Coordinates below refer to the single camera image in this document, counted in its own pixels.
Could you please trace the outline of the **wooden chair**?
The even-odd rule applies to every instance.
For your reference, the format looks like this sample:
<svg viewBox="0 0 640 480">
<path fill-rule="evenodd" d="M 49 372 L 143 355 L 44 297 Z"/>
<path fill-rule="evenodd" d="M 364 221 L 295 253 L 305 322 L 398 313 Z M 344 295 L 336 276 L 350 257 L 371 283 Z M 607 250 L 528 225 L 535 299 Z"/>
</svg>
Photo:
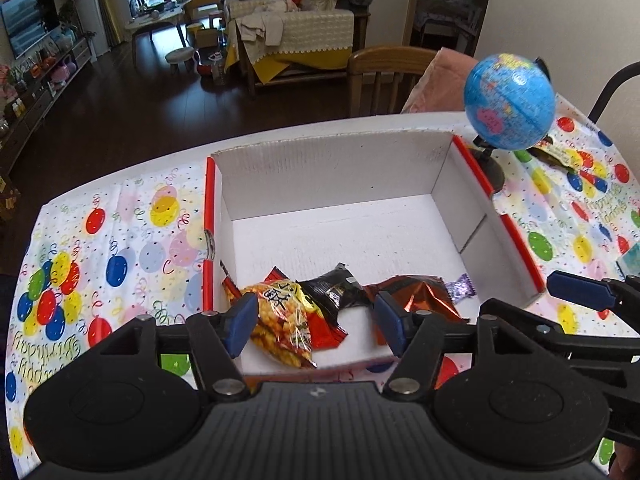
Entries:
<svg viewBox="0 0 640 480">
<path fill-rule="evenodd" d="M 397 114 L 436 51 L 407 46 L 370 47 L 347 63 L 350 117 Z"/>
</svg>

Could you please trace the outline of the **tissue pack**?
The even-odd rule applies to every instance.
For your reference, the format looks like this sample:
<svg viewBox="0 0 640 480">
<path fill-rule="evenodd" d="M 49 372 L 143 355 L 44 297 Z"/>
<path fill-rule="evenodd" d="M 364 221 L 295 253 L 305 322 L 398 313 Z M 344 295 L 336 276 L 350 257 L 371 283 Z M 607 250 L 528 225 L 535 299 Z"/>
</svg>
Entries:
<svg viewBox="0 0 640 480">
<path fill-rule="evenodd" d="M 640 244 L 631 246 L 616 260 L 616 264 L 623 276 L 640 276 Z"/>
</svg>

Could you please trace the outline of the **dark wrapper near globe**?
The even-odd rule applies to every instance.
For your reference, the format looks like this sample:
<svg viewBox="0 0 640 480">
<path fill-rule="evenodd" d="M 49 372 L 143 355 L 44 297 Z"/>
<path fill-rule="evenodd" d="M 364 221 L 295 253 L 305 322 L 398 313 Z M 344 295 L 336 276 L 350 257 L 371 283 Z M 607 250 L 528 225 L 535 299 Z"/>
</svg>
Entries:
<svg viewBox="0 0 640 480">
<path fill-rule="evenodd" d="M 582 158 L 568 148 L 555 144 L 551 136 L 545 136 L 534 146 L 527 149 L 529 154 L 545 162 L 549 166 L 564 168 L 577 172 L 582 168 Z"/>
</svg>

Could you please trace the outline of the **tv cabinet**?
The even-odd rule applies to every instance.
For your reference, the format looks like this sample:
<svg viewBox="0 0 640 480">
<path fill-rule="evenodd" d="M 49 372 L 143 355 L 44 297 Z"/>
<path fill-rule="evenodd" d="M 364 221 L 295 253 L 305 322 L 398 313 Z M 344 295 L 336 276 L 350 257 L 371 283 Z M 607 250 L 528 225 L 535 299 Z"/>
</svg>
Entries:
<svg viewBox="0 0 640 480">
<path fill-rule="evenodd" d="M 2 174 L 9 174 L 29 138 L 41 126 L 66 88 L 91 62 L 91 57 L 90 41 L 86 38 L 77 40 L 20 95 L 20 99 L 26 102 L 24 110 L 14 117 L 8 132 L 1 136 Z"/>
</svg>

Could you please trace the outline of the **sofa with blankets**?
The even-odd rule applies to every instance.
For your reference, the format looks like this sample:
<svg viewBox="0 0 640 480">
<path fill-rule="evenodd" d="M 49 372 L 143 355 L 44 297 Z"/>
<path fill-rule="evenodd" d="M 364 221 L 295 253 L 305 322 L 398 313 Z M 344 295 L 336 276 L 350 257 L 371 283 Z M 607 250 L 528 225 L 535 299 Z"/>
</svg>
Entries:
<svg viewBox="0 0 640 480">
<path fill-rule="evenodd" d="M 373 0 L 222 0 L 224 70 L 248 90 L 279 80 L 343 73 L 366 45 Z"/>
</svg>

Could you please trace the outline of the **television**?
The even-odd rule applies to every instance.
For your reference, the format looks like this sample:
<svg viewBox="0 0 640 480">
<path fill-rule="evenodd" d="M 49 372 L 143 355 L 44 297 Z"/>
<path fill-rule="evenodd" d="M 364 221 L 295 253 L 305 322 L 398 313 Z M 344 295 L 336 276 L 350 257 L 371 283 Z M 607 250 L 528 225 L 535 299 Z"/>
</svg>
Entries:
<svg viewBox="0 0 640 480">
<path fill-rule="evenodd" d="M 54 0 L 6 0 L 1 16 L 16 58 L 60 26 Z"/>
</svg>

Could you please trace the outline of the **small round stool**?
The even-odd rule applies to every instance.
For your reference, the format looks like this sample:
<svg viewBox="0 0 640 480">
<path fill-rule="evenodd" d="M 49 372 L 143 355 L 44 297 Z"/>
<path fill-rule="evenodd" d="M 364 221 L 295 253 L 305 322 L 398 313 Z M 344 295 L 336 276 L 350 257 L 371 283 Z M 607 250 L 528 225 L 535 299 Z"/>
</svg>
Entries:
<svg viewBox="0 0 640 480">
<path fill-rule="evenodd" d="M 168 52 L 165 60 L 169 64 L 171 73 L 178 74 L 180 65 L 183 65 L 188 73 L 192 73 L 195 66 L 194 54 L 195 49 L 192 47 L 182 47 Z"/>
</svg>

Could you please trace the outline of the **pink cloth on chair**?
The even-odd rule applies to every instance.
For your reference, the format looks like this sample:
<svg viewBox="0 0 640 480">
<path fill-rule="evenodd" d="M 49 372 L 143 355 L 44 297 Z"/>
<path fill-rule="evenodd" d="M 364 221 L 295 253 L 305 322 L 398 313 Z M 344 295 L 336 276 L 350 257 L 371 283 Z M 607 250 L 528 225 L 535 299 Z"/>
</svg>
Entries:
<svg viewBox="0 0 640 480">
<path fill-rule="evenodd" d="M 478 63 L 472 56 L 442 48 L 411 90 L 402 114 L 463 112 L 466 78 Z"/>
</svg>

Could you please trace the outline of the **red foil snack packet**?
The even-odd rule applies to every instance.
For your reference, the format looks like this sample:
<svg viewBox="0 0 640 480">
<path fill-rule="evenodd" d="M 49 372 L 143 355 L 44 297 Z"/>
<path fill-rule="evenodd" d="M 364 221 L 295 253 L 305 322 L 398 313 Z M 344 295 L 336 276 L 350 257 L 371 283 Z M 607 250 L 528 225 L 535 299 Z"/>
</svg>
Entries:
<svg viewBox="0 0 640 480">
<path fill-rule="evenodd" d="M 363 286 L 372 304 L 375 341 L 400 356 L 416 336 L 424 316 L 438 314 L 448 322 L 469 322 L 452 303 L 441 278 L 431 275 L 396 275 Z"/>
</svg>

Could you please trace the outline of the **black snack packet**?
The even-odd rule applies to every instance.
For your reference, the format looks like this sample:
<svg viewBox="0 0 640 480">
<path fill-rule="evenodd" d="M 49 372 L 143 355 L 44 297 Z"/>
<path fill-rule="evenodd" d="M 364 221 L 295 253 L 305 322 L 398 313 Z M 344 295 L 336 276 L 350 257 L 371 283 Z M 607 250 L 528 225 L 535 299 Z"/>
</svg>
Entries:
<svg viewBox="0 0 640 480">
<path fill-rule="evenodd" d="M 367 307 L 370 300 L 354 274 L 344 263 L 310 280 L 299 282 L 303 292 L 321 310 L 329 324 L 338 326 L 341 310 L 351 307 Z"/>
</svg>

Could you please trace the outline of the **balloon print tablecloth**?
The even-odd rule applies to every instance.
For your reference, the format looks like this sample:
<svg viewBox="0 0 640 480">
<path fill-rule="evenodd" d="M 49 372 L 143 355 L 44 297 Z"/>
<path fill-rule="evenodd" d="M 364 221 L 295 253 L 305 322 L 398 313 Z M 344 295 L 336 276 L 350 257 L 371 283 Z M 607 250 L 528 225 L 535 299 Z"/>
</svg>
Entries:
<svg viewBox="0 0 640 480">
<path fill-rule="evenodd" d="M 204 309 L 214 263 L 206 211 L 209 157 L 226 148 L 286 139 L 382 131 L 443 131 L 471 151 L 461 113 L 361 117 L 255 133 L 167 155 L 85 184 L 45 204 L 26 250 L 9 322 L 4 409 L 11 462 L 20 476 L 39 458 L 23 428 L 28 396 L 137 315 L 160 325 Z M 639 176 L 613 142 L 565 100 L 555 144 L 582 158 L 577 172 L 526 152 L 495 152 L 506 182 L 490 195 L 525 243 L 541 277 L 556 270 L 615 278 L 616 260 L 639 243 Z M 527 306 L 569 333 L 627 336 L 611 313 L 545 292 Z"/>
</svg>

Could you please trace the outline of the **blue desk globe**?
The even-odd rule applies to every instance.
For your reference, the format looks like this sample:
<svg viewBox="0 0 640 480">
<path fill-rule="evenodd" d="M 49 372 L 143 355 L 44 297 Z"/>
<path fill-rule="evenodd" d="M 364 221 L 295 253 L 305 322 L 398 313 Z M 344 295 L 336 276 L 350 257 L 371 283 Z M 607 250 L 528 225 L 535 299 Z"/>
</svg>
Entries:
<svg viewBox="0 0 640 480">
<path fill-rule="evenodd" d="M 470 71 L 463 105 L 475 138 L 471 153 L 492 192 L 504 185 L 504 172 L 492 152 L 523 151 L 541 141 L 552 126 L 555 92 L 542 58 L 511 53 L 489 55 Z"/>
</svg>

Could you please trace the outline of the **red cardboard box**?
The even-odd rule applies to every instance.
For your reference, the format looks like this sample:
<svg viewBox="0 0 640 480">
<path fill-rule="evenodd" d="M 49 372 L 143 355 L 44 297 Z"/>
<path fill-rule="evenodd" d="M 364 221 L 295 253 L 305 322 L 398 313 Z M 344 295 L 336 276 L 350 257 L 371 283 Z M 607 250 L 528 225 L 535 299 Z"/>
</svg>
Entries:
<svg viewBox="0 0 640 480">
<path fill-rule="evenodd" d="M 382 131 L 226 148 L 209 157 L 205 209 L 214 263 L 204 281 L 227 310 L 222 282 L 296 281 L 344 263 L 369 285 L 396 275 L 467 275 L 465 318 L 498 298 L 525 307 L 544 281 L 514 225 L 497 214 L 461 138 Z"/>
</svg>

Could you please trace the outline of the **coffee table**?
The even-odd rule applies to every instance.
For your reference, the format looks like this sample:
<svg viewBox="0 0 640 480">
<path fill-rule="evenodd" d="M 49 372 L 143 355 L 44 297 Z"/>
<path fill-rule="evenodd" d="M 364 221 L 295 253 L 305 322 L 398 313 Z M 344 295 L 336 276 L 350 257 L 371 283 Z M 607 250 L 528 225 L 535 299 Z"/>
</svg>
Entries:
<svg viewBox="0 0 640 480">
<path fill-rule="evenodd" d="M 184 38 L 181 24 L 186 16 L 186 6 L 191 2 L 192 0 L 184 0 L 177 3 L 171 10 L 153 11 L 151 14 L 138 16 L 125 26 L 126 39 L 130 44 L 134 66 L 137 66 L 137 36 L 142 35 L 144 32 L 152 32 L 155 29 L 171 25 L 177 29 L 183 47 L 186 46 L 186 38 Z"/>
</svg>

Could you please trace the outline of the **orange peanut snack bag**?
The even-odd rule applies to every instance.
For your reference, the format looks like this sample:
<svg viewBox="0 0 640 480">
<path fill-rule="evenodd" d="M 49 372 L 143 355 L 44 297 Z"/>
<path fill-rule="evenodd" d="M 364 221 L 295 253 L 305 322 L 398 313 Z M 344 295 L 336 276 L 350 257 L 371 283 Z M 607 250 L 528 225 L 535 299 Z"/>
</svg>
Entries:
<svg viewBox="0 0 640 480">
<path fill-rule="evenodd" d="M 250 340 L 282 364 L 294 368 L 315 368 L 314 350 L 331 350 L 341 345 L 347 333 L 330 322 L 320 306 L 277 266 L 259 283 L 239 288 L 224 271 L 222 287 L 234 304 L 243 294 L 258 300 L 258 320 Z"/>
</svg>

